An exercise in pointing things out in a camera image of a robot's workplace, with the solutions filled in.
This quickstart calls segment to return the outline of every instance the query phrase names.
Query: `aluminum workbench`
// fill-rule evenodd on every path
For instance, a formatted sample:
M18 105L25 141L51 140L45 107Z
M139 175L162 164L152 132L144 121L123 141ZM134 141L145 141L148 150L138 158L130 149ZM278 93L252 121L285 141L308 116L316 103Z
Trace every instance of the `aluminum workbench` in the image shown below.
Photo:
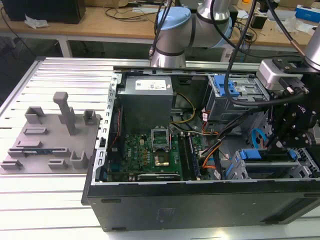
M33 63L0 108L0 157L7 155L24 126L29 106L59 113L56 91L67 91L75 113L104 111L113 66L148 66L146 60L46 58ZM218 69L227 63L187 62L188 67ZM235 64L258 69L258 64ZM0 239L104 240L275 240L320 239L320 207L288 225L105 233L89 206L81 205L85 174L0 175Z

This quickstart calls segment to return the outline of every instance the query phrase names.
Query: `floor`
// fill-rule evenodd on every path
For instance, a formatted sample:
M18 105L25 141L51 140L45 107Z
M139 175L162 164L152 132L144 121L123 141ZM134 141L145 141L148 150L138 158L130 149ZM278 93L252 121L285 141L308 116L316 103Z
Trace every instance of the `floor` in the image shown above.
M37 56L62 57L59 44L56 40L23 39L27 46ZM22 76L34 61L34 57L23 46L22 42L15 39L16 48L10 49L0 38L0 105L5 101ZM80 41L70 43L73 57L75 58L114 58L114 59L148 59L150 46L138 43L114 43L114 42L86 42L88 52ZM205 49L197 48L195 51L187 49L185 52L187 61L211 61L219 62L222 48ZM252 51L256 54L270 54L265 51ZM259 58L247 57L247 63L259 63Z

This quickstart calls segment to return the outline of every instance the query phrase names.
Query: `motherboard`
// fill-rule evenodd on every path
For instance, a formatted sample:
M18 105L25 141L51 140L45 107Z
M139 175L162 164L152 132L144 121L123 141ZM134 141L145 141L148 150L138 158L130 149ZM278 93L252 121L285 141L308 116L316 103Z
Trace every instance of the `motherboard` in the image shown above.
M199 152L203 149L199 135L127 134L123 157L109 163L111 182L157 181L159 176L175 181L196 180L200 175Z

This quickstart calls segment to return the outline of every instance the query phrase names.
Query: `green circuit board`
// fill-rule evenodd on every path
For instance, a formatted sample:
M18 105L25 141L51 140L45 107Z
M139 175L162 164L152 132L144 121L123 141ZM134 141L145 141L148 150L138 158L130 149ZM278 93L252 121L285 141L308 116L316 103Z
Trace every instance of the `green circuit board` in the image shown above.
M129 134L124 143L124 159L120 172L172 173L182 175L177 136L171 136L171 150L153 152L151 134ZM166 143L166 137L159 136L157 144ZM156 164L158 156L166 158L165 163Z
M153 151L151 134L127 134L124 139L123 158L119 163L111 163L109 175L111 182L130 182L130 175L139 174L178 174L184 180L177 134L171 134L170 150ZM165 135L155 135L155 144L165 144ZM203 149L201 138L192 137L193 151Z

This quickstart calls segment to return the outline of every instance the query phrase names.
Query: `light blue robot joint cap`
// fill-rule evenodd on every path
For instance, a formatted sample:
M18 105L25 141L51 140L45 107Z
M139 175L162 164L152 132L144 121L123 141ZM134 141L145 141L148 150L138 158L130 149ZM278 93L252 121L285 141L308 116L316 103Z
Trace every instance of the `light blue robot joint cap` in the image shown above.
M164 14L164 10L161 10L158 16L158 24L160 23L163 14ZM168 29L174 29L176 27L179 27L180 25L188 21L190 18L191 18L190 9L182 6L171 7L161 27L161 30L168 30Z

